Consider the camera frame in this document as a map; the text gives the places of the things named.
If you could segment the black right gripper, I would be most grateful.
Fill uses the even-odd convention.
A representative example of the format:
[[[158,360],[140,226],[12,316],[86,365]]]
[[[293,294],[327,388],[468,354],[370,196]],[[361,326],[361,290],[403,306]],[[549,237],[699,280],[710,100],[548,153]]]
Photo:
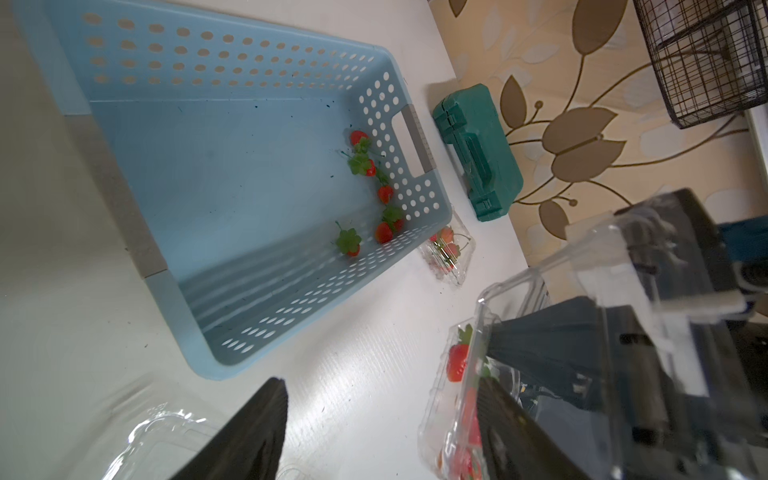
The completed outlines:
[[[767,221],[714,222],[680,189],[593,230],[593,300],[490,328],[486,357],[517,371],[518,401],[605,412],[622,447],[767,443]]]

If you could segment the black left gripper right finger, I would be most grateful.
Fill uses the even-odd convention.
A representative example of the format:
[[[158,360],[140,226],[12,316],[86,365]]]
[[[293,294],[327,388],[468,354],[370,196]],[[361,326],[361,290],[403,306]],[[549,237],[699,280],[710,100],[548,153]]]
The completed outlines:
[[[587,477],[498,382],[479,381],[476,410],[491,479]]]

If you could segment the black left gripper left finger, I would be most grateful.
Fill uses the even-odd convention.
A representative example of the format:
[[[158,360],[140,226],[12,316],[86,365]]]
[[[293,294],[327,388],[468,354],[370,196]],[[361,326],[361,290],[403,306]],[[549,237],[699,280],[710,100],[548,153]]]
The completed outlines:
[[[274,479],[288,420],[284,380],[272,377],[246,402],[176,479]]]

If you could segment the packed red strawberries cluster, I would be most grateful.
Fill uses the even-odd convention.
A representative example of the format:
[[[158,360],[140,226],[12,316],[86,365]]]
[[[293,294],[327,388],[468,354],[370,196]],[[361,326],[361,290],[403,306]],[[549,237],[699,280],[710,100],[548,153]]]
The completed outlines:
[[[443,227],[432,235],[428,242],[433,258],[432,263],[443,274],[456,271],[462,251],[471,244],[471,241],[468,235],[456,233],[450,226]]]

